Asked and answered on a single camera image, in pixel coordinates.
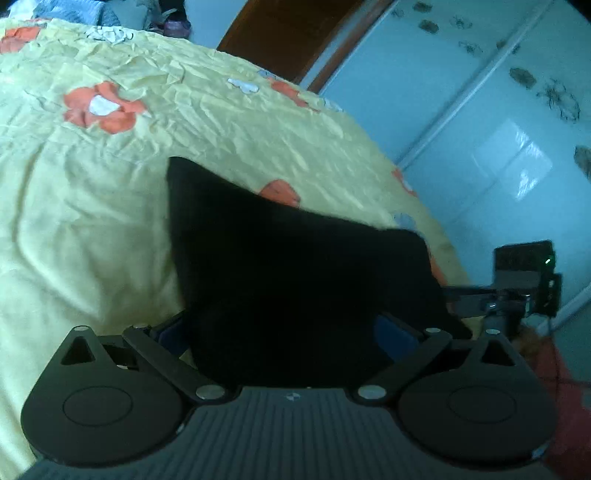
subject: ribbed black surface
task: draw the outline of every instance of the ribbed black surface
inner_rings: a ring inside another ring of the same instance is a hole
[[[539,463],[475,472],[415,447],[387,411],[342,390],[245,388],[229,404],[201,407],[175,441],[127,465],[80,469],[49,461],[22,480],[550,480]]]

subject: white wall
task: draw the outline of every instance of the white wall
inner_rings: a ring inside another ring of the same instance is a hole
[[[474,23],[460,34],[482,45],[484,55],[477,59],[457,48],[457,31],[444,30],[449,14],[436,17],[436,9],[451,1],[433,0],[432,12],[419,16],[407,14],[413,3],[405,2],[404,17],[384,20],[324,93],[393,161],[535,5],[454,2]],[[492,9],[486,15],[485,7]],[[421,17],[439,24],[437,35],[416,27]],[[590,46],[591,25],[557,0],[517,54],[405,172],[475,283],[491,281],[495,247],[547,238],[554,241],[557,269],[564,274],[563,302],[591,282],[591,184],[573,161],[576,145],[591,147]],[[526,90],[509,76],[512,67],[529,70],[537,84]],[[551,79],[562,80],[578,98],[583,111],[578,123],[563,122],[537,96]],[[524,170],[539,183],[517,198]]]
[[[189,40],[216,48],[246,0],[186,0],[185,10],[191,22]]]
[[[573,160],[575,146],[591,147],[589,45],[591,25],[558,0],[406,172],[477,283],[491,280],[495,247],[543,239],[557,251],[563,303],[591,283],[591,184]],[[537,84],[526,90],[509,76],[512,67]],[[579,122],[562,121],[537,96],[552,79],[578,98]],[[518,198],[524,172],[538,183]]]
[[[401,0],[364,39],[347,63],[323,89],[364,127],[383,152],[396,161],[430,121],[496,51],[532,10],[537,0],[426,0],[428,14],[413,10],[416,0]],[[460,15],[473,22],[458,30],[450,20]],[[440,27],[437,34],[419,29],[422,20]],[[479,57],[459,42],[479,43]]]

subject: blue cloth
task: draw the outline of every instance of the blue cloth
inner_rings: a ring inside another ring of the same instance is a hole
[[[410,355],[419,346],[419,341],[415,337],[399,328],[383,315],[379,315],[375,319],[374,338],[379,347],[394,362],[398,362]]]
[[[103,27],[121,25],[109,4],[96,0],[41,0],[34,16]]]

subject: screw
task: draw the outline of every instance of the screw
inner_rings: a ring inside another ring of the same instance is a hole
[[[379,400],[384,398],[387,393],[386,389],[379,385],[364,385],[357,390],[357,394],[365,400]]]
[[[201,400],[219,400],[226,394],[226,390],[221,385],[203,385],[195,390]]]

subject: orange flower pattern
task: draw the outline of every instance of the orange flower pattern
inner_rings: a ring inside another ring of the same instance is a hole
[[[64,113],[64,120],[88,128],[95,122],[108,134],[114,135],[135,126],[135,116],[146,111],[140,100],[129,102],[117,95],[118,86],[112,82],[103,82],[94,87],[81,87],[64,95],[64,103],[69,110]],[[119,105],[119,108],[107,115],[97,115],[90,111],[90,103],[95,97],[102,97]]]
[[[30,41],[35,40],[41,27],[19,27],[6,30],[0,40],[0,54],[16,53]]]
[[[415,198],[418,198],[417,192],[415,192],[412,187],[408,184],[408,182],[406,180],[404,180],[404,176],[402,176],[402,171],[400,170],[400,168],[395,168],[394,170],[392,170],[392,175],[394,176],[395,179],[397,179],[400,182],[400,185],[402,185],[402,188],[404,190],[406,190],[406,192],[409,195],[412,195]]]
[[[299,207],[301,198],[292,186],[285,180],[273,180],[267,183],[259,195],[267,200],[289,205],[290,207]]]
[[[267,79],[269,80],[269,84],[271,85],[271,88],[273,90],[285,95],[297,106],[300,106],[302,108],[309,108],[310,110],[316,113],[320,112],[320,110],[312,108],[308,102],[302,100],[299,97],[300,92],[293,88],[289,83],[283,82],[282,80],[276,80],[272,77],[267,77]]]

